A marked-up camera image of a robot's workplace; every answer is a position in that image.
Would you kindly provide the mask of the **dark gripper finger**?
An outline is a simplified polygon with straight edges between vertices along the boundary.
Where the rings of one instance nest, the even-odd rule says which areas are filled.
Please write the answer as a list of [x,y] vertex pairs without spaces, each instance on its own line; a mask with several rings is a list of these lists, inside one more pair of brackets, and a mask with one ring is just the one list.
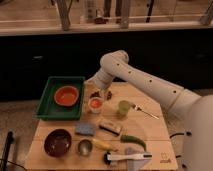
[[101,97],[100,96],[100,92],[99,91],[95,91],[91,94],[90,98],[93,98],[93,97]]
[[108,91],[106,93],[106,100],[110,100],[112,98],[112,92],[111,91]]

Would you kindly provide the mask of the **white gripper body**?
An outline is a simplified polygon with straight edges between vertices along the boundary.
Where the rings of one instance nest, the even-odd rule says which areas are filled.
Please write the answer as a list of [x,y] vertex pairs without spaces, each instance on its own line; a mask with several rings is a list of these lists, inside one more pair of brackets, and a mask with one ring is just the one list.
[[94,84],[102,90],[107,89],[112,83],[112,76],[103,69],[99,69],[92,78]]

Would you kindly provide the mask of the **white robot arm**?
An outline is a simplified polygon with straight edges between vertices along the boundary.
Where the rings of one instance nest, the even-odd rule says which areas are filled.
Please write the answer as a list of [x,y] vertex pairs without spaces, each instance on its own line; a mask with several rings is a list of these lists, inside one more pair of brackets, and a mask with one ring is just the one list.
[[213,95],[200,96],[128,64],[124,50],[103,55],[92,77],[99,89],[107,89],[118,77],[157,101],[169,113],[184,118],[182,163],[186,171],[213,171]]

